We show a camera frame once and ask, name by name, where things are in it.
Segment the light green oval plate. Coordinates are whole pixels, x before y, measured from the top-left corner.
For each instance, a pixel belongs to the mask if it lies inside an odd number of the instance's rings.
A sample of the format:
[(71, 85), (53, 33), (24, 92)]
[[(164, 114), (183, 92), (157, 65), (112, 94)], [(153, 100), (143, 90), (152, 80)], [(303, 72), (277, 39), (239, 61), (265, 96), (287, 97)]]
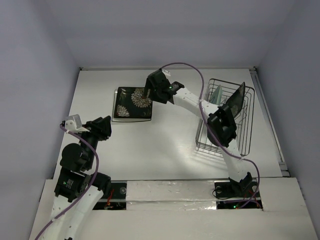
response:
[(221, 104), (221, 99), (222, 99), (222, 93), (223, 89), (222, 86), (219, 85), (211, 94), (209, 102), (214, 104), (214, 105), (220, 105)]

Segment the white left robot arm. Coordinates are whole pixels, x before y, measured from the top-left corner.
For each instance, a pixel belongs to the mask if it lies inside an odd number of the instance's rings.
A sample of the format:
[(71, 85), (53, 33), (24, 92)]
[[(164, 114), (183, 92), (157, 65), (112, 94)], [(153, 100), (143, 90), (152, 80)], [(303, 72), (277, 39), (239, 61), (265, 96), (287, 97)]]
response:
[(60, 173), (54, 189), (50, 221), (36, 235), (37, 240), (75, 240), (96, 203), (112, 193), (111, 177), (100, 173), (99, 142), (111, 137), (111, 116), (82, 124), (78, 114), (59, 125), (78, 143), (61, 152)]

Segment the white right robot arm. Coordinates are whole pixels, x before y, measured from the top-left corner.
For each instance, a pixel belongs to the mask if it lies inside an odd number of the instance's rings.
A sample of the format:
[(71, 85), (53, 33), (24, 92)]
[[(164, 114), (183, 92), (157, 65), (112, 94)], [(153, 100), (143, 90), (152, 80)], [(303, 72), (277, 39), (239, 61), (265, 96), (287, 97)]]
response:
[(242, 111), (245, 88), (246, 85), (242, 83), (225, 104), (213, 104), (193, 94), (183, 84), (170, 82), (164, 71), (158, 69), (146, 78), (143, 92), (143, 96), (153, 102), (171, 103), (202, 119), (206, 125), (207, 138), (220, 148), (227, 166), (230, 190), (237, 197), (245, 195), (253, 180), (251, 173), (246, 170), (236, 140), (235, 117)]

